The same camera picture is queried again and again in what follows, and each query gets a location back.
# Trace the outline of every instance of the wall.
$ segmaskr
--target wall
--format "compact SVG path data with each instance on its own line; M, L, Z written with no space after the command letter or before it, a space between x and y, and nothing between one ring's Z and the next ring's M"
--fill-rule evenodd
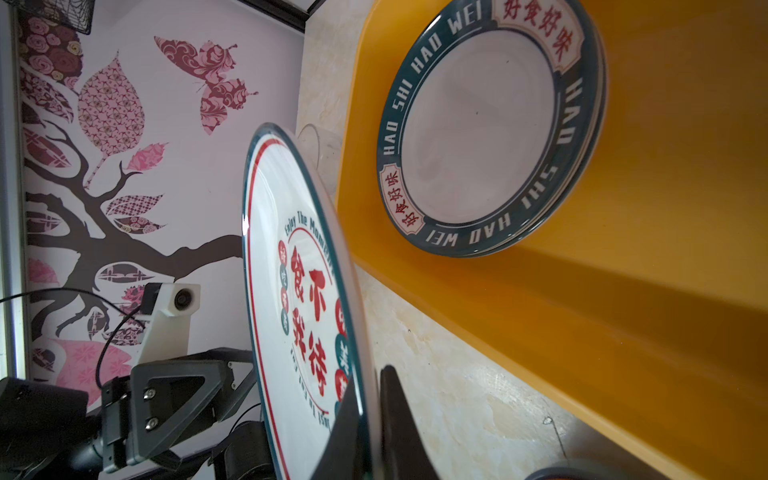
M245 157L264 121L295 129L303 37L214 0L100 0L91 35L20 23L30 288L128 309L148 281L200 283L189 350L250 349ZM33 296L30 314L32 377L96 406L95 362L121 316L76 293ZM130 372L141 325L115 343L102 382Z

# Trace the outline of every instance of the black wire basket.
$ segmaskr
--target black wire basket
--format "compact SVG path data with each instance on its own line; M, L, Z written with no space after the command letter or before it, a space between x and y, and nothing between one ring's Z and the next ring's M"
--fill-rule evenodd
M67 25L80 33L91 33L96 0L5 0L35 16L60 25Z

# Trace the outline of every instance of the camera lens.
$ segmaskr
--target camera lens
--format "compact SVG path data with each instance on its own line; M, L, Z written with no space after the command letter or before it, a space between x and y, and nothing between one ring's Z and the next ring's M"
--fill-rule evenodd
M179 290L174 299L174 306L176 310L186 310L189 305L192 304L192 291L189 289Z

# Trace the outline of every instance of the yellow tray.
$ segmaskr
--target yellow tray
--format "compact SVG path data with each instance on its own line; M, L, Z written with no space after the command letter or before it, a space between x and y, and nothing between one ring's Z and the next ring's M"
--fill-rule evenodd
M768 2L584 0L608 62L601 139L563 206L480 259L389 222L376 135L446 0L380 0L358 46L338 192L355 261L671 478L768 461Z

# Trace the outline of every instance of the clear glass cup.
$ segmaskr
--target clear glass cup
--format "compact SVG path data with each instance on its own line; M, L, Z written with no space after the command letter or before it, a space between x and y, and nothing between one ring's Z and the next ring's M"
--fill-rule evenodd
M325 128L306 124L297 140L304 160L315 166L328 195L335 199L339 186L342 138Z

